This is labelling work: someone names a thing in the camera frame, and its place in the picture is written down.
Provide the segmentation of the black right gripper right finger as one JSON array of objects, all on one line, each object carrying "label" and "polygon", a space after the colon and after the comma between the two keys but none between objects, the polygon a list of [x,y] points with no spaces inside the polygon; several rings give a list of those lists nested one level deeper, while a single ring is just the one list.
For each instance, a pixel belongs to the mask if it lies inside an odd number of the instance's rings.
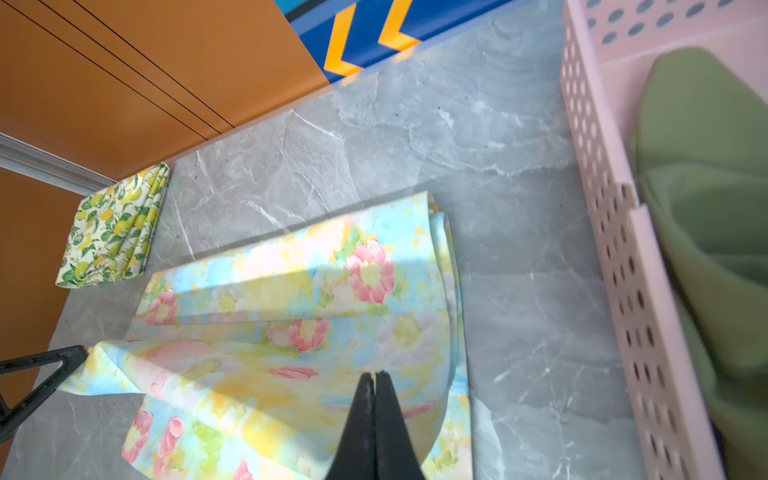
[{"label": "black right gripper right finger", "polygon": [[394,384],[386,371],[375,376],[376,478],[424,480]]}]

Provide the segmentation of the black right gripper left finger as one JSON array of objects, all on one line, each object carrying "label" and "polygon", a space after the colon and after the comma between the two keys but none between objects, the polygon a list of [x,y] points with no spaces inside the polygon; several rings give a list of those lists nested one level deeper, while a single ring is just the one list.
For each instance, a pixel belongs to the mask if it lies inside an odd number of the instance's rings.
[{"label": "black right gripper left finger", "polygon": [[377,478],[376,392],[370,373],[361,375],[327,480]]}]

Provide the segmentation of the lemon print skirt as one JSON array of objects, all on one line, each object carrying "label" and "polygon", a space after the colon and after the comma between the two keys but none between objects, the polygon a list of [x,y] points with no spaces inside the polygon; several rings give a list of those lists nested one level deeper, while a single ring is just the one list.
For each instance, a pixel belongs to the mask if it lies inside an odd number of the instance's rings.
[{"label": "lemon print skirt", "polygon": [[141,276],[170,179],[171,168],[159,163],[84,198],[55,285],[79,289]]}]

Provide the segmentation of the pastel floral skirt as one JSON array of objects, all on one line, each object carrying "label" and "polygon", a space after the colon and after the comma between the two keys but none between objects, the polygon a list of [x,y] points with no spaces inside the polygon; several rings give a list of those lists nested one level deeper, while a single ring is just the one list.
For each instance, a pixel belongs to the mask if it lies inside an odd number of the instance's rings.
[{"label": "pastel floral skirt", "polygon": [[428,192],[154,274],[62,390],[142,396],[121,454],[150,479],[320,479],[376,371],[425,477],[471,478],[458,269]]}]

